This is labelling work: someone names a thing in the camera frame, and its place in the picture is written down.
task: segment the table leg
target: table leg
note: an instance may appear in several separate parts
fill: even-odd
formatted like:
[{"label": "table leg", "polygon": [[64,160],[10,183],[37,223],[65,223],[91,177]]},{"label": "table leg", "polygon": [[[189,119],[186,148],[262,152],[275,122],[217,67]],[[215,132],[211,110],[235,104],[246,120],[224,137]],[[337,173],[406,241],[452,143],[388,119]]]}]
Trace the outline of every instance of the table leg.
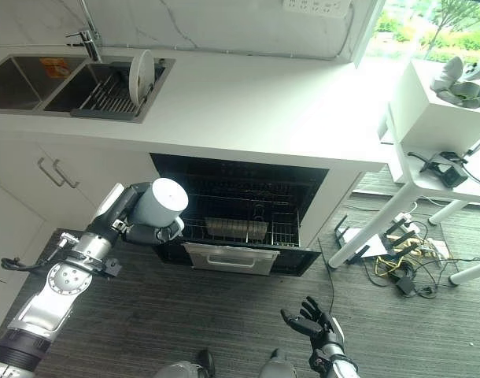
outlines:
[{"label": "table leg", "polygon": [[433,226],[435,226],[436,224],[440,224],[443,219],[449,217],[456,211],[459,211],[468,203],[468,201],[463,201],[462,199],[456,199],[455,201],[450,202],[447,206],[445,206],[429,218],[429,224],[432,224]]},{"label": "table leg", "polygon": [[451,284],[460,285],[464,282],[473,280],[474,278],[480,277],[480,264],[473,266],[472,268],[465,269],[461,272],[452,274],[448,277],[448,280]]},{"label": "table leg", "polygon": [[352,240],[329,259],[329,266],[337,268],[343,264],[374,234],[380,232],[398,213],[406,210],[410,203],[421,194],[421,190],[414,183],[405,184]]}]

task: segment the white box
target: white box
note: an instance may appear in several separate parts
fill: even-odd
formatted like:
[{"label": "white box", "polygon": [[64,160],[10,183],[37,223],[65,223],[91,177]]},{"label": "white box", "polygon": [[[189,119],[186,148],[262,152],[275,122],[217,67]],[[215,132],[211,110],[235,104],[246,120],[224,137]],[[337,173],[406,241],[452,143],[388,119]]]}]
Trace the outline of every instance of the white box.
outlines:
[{"label": "white box", "polygon": [[441,100],[430,89],[442,63],[411,61],[390,102],[399,143],[462,154],[480,140],[480,109]]}]

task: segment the white cabinet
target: white cabinet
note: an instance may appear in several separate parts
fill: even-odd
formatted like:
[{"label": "white cabinet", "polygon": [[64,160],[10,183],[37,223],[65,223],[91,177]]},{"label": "white cabinet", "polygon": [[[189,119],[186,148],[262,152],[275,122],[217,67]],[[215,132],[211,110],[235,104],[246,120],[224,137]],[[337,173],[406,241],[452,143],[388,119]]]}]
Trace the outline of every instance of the white cabinet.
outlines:
[{"label": "white cabinet", "polygon": [[132,183],[154,181],[159,177],[146,152],[114,150],[71,144],[40,143],[58,167],[95,206],[100,205],[114,184],[125,187]]},{"label": "white cabinet", "polygon": [[83,229],[94,205],[55,172],[37,143],[0,140],[0,184],[57,227]]},{"label": "white cabinet", "polygon": [[157,177],[145,152],[0,140],[0,184],[59,228],[83,230],[115,183]]},{"label": "white cabinet", "polygon": [[[19,257],[26,265],[35,264],[53,230],[52,224],[0,187],[0,261]],[[0,266],[0,325],[27,276]]]},{"label": "white cabinet", "polygon": [[1,267],[1,258],[18,256],[25,264],[34,262],[26,261],[24,257],[43,223],[39,215],[0,187],[0,280],[6,282],[11,274]]}]

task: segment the faucet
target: faucet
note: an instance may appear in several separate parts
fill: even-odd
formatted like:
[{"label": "faucet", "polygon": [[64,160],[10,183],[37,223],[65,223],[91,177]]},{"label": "faucet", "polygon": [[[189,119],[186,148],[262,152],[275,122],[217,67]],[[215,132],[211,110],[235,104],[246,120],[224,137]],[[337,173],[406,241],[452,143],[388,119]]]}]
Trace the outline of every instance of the faucet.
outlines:
[{"label": "faucet", "polygon": [[88,9],[85,0],[79,0],[79,5],[83,9],[88,28],[81,29],[77,33],[66,35],[66,37],[73,37],[74,35],[80,36],[91,60],[102,63],[102,56],[100,55],[99,50],[99,47],[102,45],[102,37],[93,23],[93,18],[91,17],[90,10]]}]

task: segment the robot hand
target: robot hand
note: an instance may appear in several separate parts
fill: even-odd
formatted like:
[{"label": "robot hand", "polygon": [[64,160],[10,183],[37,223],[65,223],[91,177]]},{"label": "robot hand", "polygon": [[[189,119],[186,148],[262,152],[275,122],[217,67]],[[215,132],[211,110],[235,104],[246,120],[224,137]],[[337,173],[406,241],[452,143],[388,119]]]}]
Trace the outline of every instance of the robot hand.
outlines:
[{"label": "robot hand", "polygon": [[357,366],[345,355],[345,337],[334,317],[323,312],[312,297],[303,301],[300,315],[282,309],[283,320],[293,330],[310,338],[313,354],[310,368],[325,378],[358,378]]}]

